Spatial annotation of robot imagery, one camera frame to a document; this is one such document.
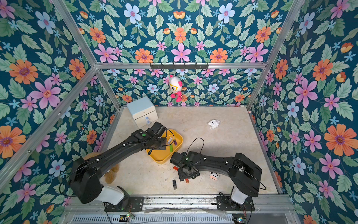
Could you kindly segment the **black usb drive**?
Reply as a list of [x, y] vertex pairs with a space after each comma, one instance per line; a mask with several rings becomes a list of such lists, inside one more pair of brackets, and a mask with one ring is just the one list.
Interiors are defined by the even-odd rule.
[[173, 185], [173, 189], [176, 190], [177, 189], [177, 183], [176, 180], [172, 180], [172, 185]]

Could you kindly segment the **yellow plastic storage box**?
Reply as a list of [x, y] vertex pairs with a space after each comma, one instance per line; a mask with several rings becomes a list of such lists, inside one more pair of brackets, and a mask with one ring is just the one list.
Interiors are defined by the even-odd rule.
[[[166, 150], [146, 150], [147, 154], [158, 164], [164, 164], [166, 161], [168, 161], [171, 156], [181, 148], [184, 141], [183, 137], [174, 129], [170, 129], [162, 136], [165, 136], [167, 141], [170, 137], [173, 138], [172, 142], [167, 144]], [[174, 145], [173, 141], [175, 140], [178, 142], [177, 146]], [[173, 146], [173, 152], [170, 152], [169, 145]]]

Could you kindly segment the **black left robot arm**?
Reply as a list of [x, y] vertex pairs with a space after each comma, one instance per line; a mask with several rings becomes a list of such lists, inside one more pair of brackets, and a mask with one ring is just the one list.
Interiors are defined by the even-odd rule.
[[168, 129], [159, 122], [155, 122], [147, 130], [133, 132], [122, 143], [111, 149], [91, 157], [79, 158], [72, 165], [68, 184], [75, 197], [83, 204], [100, 201], [112, 205], [119, 205], [126, 197], [126, 193], [120, 187], [110, 187], [101, 184], [100, 178], [107, 174], [115, 165], [142, 150], [157, 150], [167, 145], [163, 134]]

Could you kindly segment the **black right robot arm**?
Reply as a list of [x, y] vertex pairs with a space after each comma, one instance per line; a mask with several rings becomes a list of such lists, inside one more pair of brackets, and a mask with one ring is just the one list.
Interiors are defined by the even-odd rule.
[[232, 157], [206, 156], [198, 152], [174, 153], [170, 163], [178, 168], [181, 181], [195, 179], [202, 171], [217, 173], [229, 177], [244, 199], [236, 203], [243, 204], [248, 197], [258, 197], [261, 185], [262, 169], [242, 153]]

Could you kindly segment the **black white cow toy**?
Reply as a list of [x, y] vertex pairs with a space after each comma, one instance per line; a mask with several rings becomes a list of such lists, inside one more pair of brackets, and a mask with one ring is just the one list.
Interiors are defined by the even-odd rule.
[[214, 181], [217, 181], [219, 179], [220, 175], [214, 172], [210, 173], [210, 178]]

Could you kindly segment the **white mini drawer cabinet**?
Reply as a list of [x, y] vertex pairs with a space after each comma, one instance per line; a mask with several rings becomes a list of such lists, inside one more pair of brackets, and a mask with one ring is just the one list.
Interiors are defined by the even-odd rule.
[[138, 128], [150, 125], [158, 119], [156, 108], [147, 96], [128, 103], [127, 108]]

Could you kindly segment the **white plush sheep toy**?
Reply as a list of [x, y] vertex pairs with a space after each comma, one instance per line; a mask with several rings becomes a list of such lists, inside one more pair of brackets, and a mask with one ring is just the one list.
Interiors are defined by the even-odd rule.
[[216, 128], [219, 127], [220, 121], [217, 120], [217, 119], [213, 119], [213, 120], [211, 120], [210, 122], [208, 122], [208, 125], [210, 126], [210, 129], [211, 129], [211, 130], [214, 130], [214, 129], [216, 129]]

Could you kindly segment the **pink white hanging doll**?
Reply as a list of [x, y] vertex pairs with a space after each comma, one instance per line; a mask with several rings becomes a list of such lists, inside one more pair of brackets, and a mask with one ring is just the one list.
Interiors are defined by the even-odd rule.
[[182, 81], [173, 75], [169, 76], [169, 90], [171, 91], [171, 99], [175, 100], [177, 103], [185, 102], [185, 95], [182, 92], [183, 83]]

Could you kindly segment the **brown teddy bear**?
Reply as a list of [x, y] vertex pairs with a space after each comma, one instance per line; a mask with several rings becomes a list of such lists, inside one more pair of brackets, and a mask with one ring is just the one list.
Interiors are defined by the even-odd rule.
[[[86, 156], [83, 157], [84, 160], [90, 159], [92, 157], [101, 155], [100, 152], [91, 152], [89, 154], [87, 154]], [[113, 166], [105, 175], [105, 182], [107, 184], [112, 184], [117, 176], [117, 173], [119, 172], [119, 164], [116, 164], [115, 166]]]

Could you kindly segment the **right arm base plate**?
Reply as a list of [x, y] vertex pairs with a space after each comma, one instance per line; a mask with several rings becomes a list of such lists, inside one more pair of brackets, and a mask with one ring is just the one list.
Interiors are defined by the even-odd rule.
[[248, 197], [244, 204], [232, 201], [229, 196], [223, 194], [216, 197], [217, 210], [219, 211], [255, 211], [252, 197]]

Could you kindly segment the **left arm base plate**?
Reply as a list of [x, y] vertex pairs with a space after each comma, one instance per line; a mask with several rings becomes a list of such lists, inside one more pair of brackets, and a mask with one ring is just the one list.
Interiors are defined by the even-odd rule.
[[125, 196], [118, 204], [104, 204], [105, 212], [140, 212], [143, 209], [144, 197]]

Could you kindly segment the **black wall hook rail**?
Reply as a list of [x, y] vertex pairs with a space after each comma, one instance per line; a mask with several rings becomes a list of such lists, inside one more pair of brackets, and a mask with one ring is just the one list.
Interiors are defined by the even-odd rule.
[[207, 63], [150, 63], [150, 69], [188, 69], [188, 70], [200, 70], [208, 69], [209, 64]]

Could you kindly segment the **aluminium front rail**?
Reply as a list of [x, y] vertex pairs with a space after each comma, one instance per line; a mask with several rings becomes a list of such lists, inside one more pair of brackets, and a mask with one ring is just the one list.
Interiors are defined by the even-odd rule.
[[300, 224], [286, 195], [260, 195], [244, 211], [222, 210], [216, 195], [149, 195], [141, 211], [105, 211], [103, 203], [73, 200], [61, 224]]

